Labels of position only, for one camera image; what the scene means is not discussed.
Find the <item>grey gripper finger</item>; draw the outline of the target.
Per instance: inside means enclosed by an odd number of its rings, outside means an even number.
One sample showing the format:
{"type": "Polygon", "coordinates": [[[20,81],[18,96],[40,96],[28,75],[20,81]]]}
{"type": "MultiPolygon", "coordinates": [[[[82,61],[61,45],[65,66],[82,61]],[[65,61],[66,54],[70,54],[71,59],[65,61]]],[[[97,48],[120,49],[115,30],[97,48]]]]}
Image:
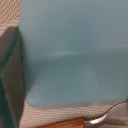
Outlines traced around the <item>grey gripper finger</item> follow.
{"type": "Polygon", "coordinates": [[[19,128],[24,100],[20,33],[12,27],[0,37],[0,128],[19,128]]]}

